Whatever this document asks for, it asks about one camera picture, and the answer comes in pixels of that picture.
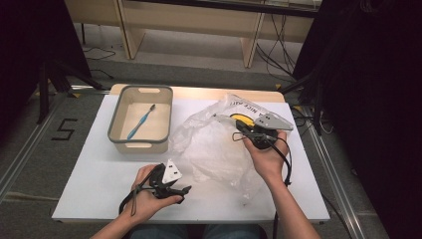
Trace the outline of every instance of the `hand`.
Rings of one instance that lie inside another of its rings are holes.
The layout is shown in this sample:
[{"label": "hand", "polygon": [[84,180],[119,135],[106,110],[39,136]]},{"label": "hand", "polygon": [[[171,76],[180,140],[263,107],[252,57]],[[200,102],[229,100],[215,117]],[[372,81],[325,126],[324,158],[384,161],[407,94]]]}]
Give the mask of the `hand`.
[{"label": "hand", "polygon": [[[141,168],[137,173],[131,190],[133,190],[136,185],[139,184],[155,166],[156,165],[148,165]],[[121,214],[127,218],[130,218],[130,221],[133,225],[137,225],[147,221],[161,208],[172,205],[180,200],[182,200],[182,197],[179,195],[157,199],[150,191],[142,190],[136,196],[136,213],[133,216],[130,216],[133,204],[133,200],[130,200],[124,207]]]},{"label": "hand", "polygon": [[[286,141],[287,134],[284,131],[277,130],[277,133],[279,138]],[[251,153],[255,169],[266,182],[272,179],[283,180],[282,167],[284,162],[282,157],[273,148],[258,149],[254,147],[251,140],[247,137],[243,139],[243,142],[249,153]],[[283,155],[289,153],[288,147],[280,139],[276,141],[275,147],[278,148]]]}]

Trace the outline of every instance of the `white table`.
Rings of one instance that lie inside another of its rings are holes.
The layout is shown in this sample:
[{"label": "white table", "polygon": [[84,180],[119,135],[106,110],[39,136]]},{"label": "white table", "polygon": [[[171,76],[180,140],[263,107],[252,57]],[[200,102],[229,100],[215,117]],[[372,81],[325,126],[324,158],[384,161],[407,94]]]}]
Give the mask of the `white table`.
[{"label": "white table", "polygon": [[[216,103],[216,99],[221,99],[227,92],[255,102],[294,122],[289,106],[282,103],[284,98],[278,93],[194,88],[173,88],[173,91],[170,134],[189,116]],[[117,99],[117,95],[105,96],[53,214],[54,220],[80,222],[116,218],[118,206],[129,193],[137,170],[147,164],[167,161],[166,153],[133,155],[117,151],[106,134]],[[293,184],[289,190],[310,221],[326,221],[329,215],[296,127],[290,133],[288,142],[294,156]],[[186,165],[178,167],[183,177],[173,187],[192,185],[192,189],[183,203],[160,210],[149,222],[259,223],[274,219],[276,209],[266,186],[249,203],[243,204],[245,200],[241,193],[230,186],[213,180],[196,182]]]}]

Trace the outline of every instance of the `person's left hand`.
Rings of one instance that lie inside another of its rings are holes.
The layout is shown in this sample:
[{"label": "person's left hand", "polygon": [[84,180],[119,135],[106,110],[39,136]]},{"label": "person's left hand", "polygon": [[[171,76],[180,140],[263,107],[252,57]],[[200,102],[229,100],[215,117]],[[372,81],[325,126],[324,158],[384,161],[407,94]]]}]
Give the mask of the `person's left hand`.
[{"label": "person's left hand", "polygon": [[[136,185],[139,184],[155,166],[156,165],[151,164],[142,167],[137,172],[137,176],[131,187],[131,190],[133,190]],[[150,191],[142,190],[136,196],[136,213],[133,216],[130,216],[133,203],[133,199],[131,199],[126,204],[121,214],[125,217],[130,218],[130,221],[134,226],[147,221],[161,208],[177,203],[180,200],[182,200],[182,197],[179,195],[170,196],[163,199],[157,199],[154,195],[152,195]]]}]

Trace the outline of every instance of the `forearm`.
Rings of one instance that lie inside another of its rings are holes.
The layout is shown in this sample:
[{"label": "forearm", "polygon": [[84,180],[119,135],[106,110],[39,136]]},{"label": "forearm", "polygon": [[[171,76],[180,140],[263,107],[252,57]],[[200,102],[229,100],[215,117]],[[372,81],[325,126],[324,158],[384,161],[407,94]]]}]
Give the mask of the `forearm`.
[{"label": "forearm", "polygon": [[286,238],[319,238],[281,178],[266,180]]},{"label": "forearm", "polygon": [[131,218],[126,215],[120,214],[100,230],[92,239],[102,238],[102,239],[120,239],[122,238],[132,227],[134,223],[131,221]]}]

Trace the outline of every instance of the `gray carpet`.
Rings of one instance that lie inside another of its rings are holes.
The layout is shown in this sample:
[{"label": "gray carpet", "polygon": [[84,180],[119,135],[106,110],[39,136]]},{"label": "gray carpet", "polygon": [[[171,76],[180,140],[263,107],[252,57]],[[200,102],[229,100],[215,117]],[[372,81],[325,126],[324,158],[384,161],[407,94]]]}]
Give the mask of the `gray carpet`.
[{"label": "gray carpet", "polygon": [[[114,76],[111,80],[103,73],[93,72],[94,78],[107,87],[115,83],[129,83],[273,91],[276,84],[283,84],[283,86],[287,84],[267,74],[110,61],[89,61],[89,64],[92,69],[101,69]],[[73,82],[77,85],[82,84],[80,81]],[[288,103],[297,103],[297,93],[291,93],[285,97]],[[52,200],[23,200],[22,198],[4,200],[0,204],[0,238],[88,238],[104,226],[102,223],[64,224],[51,219],[51,213],[57,204],[54,199],[59,198],[63,192],[102,99],[102,95],[81,95],[79,98],[66,98],[61,104],[39,145],[10,190],[49,197]],[[13,124],[10,140],[1,142],[0,172],[6,171],[25,142],[25,138],[29,136],[37,119],[37,112],[38,99],[32,98],[24,108],[21,117]],[[75,132],[69,140],[52,140],[54,137],[68,135],[67,132],[57,131],[63,119],[77,120],[66,122],[66,125],[75,129]],[[300,131],[303,132],[304,146],[319,189],[338,208],[309,131],[305,126],[301,127]],[[368,238],[388,238],[358,177],[350,173],[351,165],[335,133],[324,134],[323,139],[362,223],[365,235]],[[328,204],[326,206],[331,212],[331,220],[315,225],[316,230],[322,238],[347,238],[340,220],[332,212],[332,208]],[[262,226],[271,236],[272,224]],[[281,229],[279,238],[283,238]]]}]

